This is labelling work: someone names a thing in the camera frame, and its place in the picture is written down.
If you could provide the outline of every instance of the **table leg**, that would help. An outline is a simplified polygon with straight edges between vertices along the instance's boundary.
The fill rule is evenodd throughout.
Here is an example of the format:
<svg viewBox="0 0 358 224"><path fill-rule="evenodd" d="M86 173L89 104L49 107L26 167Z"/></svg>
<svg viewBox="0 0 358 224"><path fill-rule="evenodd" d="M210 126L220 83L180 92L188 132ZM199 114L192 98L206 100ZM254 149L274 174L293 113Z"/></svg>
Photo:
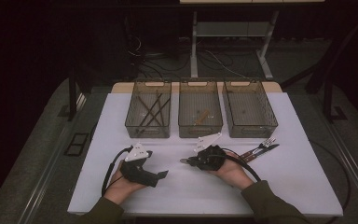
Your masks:
<svg viewBox="0 0 358 224"><path fill-rule="evenodd" d="M197 67L197 12L194 12L193 16L193 36L192 36L192 43L191 43L191 76L198 77L199 71Z"/></svg>
<svg viewBox="0 0 358 224"><path fill-rule="evenodd" d="M69 71L69 118L71 121L76 114L76 74L75 70Z"/></svg>
<svg viewBox="0 0 358 224"><path fill-rule="evenodd" d="M261 68L263 69L264 76L266 77L266 79L273 79L271 71L269 70L269 64L267 63L266 52L267 52L267 48L269 47L269 41L272 38L272 33L274 32L275 23L278 19L278 15L279 15L279 11L273 12L271 21L269 22L266 31L263 47L261 47L261 49L256 51L258 61L260 62Z"/></svg>

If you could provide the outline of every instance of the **left hand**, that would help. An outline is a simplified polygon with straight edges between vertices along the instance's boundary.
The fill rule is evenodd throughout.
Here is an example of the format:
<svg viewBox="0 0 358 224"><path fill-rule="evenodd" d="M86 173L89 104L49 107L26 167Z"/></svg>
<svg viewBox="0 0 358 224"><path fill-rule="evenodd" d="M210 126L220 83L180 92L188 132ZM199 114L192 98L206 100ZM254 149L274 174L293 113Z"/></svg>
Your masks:
<svg viewBox="0 0 358 224"><path fill-rule="evenodd" d="M112 175L110 181L110 184L113 184L109 186L104 194L104 198L116 204L122 204L130 195L133 194L133 192L146 187L145 185L130 182L130 180L124 178L123 174L120 172L122 163L123 161L120 161L120 164L118 165L115 173Z"/></svg>

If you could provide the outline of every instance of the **hand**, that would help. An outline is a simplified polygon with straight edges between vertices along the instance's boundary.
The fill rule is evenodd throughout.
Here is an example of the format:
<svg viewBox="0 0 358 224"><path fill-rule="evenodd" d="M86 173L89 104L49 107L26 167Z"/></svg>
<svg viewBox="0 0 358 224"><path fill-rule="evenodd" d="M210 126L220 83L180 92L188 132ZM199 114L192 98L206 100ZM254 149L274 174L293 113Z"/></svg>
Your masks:
<svg viewBox="0 0 358 224"><path fill-rule="evenodd" d="M110 185L104 194L104 198L116 203L122 204L133 192L138 189L144 189L146 186L138 184L135 182L130 182L130 180L124 178L123 174L120 172L121 164L120 162L116 172L112 175L110 180Z"/></svg>
<svg viewBox="0 0 358 224"><path fill-rule="evenodd" d="M228 156L238 158L231 152L226 152ZM222 167L218 171L209 171L210 174L216 175L224 180L230 186L243 190L254 184L254 181L243 171L242 166L235 161L225 159Z"/></svg>

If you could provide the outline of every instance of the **white tabletop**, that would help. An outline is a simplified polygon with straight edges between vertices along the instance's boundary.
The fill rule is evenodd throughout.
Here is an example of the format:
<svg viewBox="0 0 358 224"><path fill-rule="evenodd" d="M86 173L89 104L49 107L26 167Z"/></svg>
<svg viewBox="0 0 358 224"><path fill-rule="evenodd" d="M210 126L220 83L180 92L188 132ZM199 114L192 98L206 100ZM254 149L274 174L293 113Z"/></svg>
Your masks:
<svg viewBox="0 0 358 224"><path fill-rule="evenodd" d="M251 161L249 165L282 199L310 217L342 216L342 208L318 162L308 138L286 93L268 93L279 123L273 136L278 147ZM177 92L172 94L171 137L168 139L131 139L124 126L131 95L109 94L93 136L87 158L78 178L68 212L87 213L101 197L101 187L109 163L118 152L138 141L152 150L144 169L157 173L169 170L155 188L135 192L122 204L125 216L226 216L250 217L253 211L240 192L215 176L179 162L195 156L197 139L182 139L178 134ZM226 113L222 109L223 136L215 142L243 153L264 139L233 139L228 136Z"/></svg>

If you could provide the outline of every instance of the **plastic container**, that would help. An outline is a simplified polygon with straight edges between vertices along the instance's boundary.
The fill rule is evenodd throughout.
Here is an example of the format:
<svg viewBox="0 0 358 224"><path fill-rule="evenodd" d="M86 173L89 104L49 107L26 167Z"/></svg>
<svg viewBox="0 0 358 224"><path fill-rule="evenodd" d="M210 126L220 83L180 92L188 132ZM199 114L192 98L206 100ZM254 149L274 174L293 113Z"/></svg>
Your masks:
<svg viewBox="0 0 358 224"><path fill-rule="evenodd" d="M257 79L225 78L223 99L232 138L268 138L278 126L263 84Z"/></svg>
<svg viewBox="0 0 358 224"><path fill-rule="evenodd" d="M213 78L181 79L178 123L181 138L197 138L222 131L222 111Z"/></svg>
<svg viewBox="0 0 358 224"><path fill-rule="evenodd" d="M131 138L169 138L171 114L170 79L135 80L125 126Z"/></svg>

